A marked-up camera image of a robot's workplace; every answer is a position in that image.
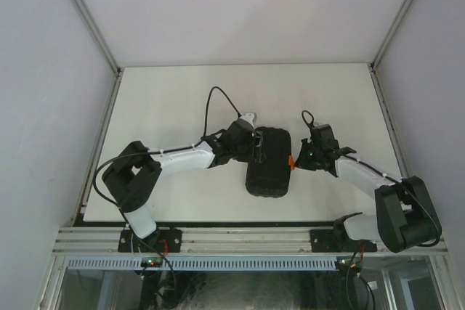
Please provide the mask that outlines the black plastic tool case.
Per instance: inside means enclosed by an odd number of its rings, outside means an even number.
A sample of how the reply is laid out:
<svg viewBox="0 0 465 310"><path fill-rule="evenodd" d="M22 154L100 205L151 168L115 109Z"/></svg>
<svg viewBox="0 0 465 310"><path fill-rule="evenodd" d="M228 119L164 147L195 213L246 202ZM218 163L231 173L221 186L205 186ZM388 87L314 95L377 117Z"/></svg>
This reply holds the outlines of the black plastic tool case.
<svg viewBox="0 0 465 310"><path fill-rule="evenodd" d="M291 135L285 129L260 126L261 161L248 164L245 186L257 197L280 198L287 194L291 178Z"/></svg>

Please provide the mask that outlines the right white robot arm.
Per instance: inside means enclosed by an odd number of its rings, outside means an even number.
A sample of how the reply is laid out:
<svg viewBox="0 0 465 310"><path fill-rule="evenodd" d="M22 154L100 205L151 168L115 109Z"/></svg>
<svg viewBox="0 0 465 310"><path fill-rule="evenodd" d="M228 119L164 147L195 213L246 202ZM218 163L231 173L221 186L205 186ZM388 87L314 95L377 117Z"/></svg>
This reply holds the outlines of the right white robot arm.
<svg viewBox="0 0 465 310"><path fill-rule="evenodd" d="M295 166L325 171L367 194L373 214L351 213L335 220L333 241L343 251L359 242L382 242L399 253L413 247L430 248L440 242L442 227L426 184L417 176L396 179L362 160L350 147L340 147L328 124L308 124Z"/></svg>

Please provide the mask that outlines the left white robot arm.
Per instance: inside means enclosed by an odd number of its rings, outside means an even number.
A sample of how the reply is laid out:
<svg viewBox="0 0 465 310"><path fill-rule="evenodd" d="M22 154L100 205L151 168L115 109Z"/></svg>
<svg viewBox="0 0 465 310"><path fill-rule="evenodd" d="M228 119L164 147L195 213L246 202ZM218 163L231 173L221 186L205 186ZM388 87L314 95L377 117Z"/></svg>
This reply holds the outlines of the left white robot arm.
<svg viewBox="0 0 465 310"><path fill-rule="evenodd" d="M256 120L254 113L242 114L222 132L203 136L197 144L168 150L151 150L134 141L118 157L99 167L102 181L133 231L138 248L150 252L159 243L157 225L147 204L159 179L222 166L230 160L262 162L262 132L255 129Z"/></svg>

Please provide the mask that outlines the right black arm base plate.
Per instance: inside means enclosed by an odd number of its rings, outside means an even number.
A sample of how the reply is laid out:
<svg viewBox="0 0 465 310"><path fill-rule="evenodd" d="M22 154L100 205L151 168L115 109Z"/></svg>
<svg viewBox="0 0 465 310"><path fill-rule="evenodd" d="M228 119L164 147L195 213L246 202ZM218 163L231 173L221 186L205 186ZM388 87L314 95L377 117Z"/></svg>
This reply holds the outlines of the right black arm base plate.
<svg viewBox="0 0 465 310"><path fill-rule="evenodd" d="M315 253L354 252L363 246L363 240L351 240L347 236L337 235L332 229L311 229L310 243ZM376 252L376 243L367 242L363 246L366 252Z"/></svg>

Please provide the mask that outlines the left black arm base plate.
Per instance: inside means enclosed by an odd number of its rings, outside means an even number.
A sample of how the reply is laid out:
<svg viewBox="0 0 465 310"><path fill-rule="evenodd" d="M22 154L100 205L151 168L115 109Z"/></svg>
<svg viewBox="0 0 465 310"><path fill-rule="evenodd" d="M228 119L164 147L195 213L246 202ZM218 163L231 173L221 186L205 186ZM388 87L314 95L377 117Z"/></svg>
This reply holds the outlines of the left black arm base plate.
<svg viewBox="0 0 465 310"><path fill-rule="evenodd" d="M140 241L131 230L121 232L118 241L120 253L151 253L156 250L164 255L179 253L182 245L182 231L180 229L161 229Z"/></svg>

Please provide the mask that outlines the aluminium front frame rail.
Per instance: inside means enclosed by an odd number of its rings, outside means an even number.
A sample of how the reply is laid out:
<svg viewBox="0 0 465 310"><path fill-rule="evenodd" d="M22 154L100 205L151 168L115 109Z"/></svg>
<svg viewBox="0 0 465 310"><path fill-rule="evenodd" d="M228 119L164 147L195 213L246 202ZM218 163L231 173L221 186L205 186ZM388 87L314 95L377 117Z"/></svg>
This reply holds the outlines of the aluminium front frame rail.
<svg viewBox="0 0 465 310"><path fill-rule="evenodd" d="M169 256L348 256L352 252L315 253L311 227L179 227L182 245ZM52 252L62 256L117 256L123 227L64 227Z"/></svg>

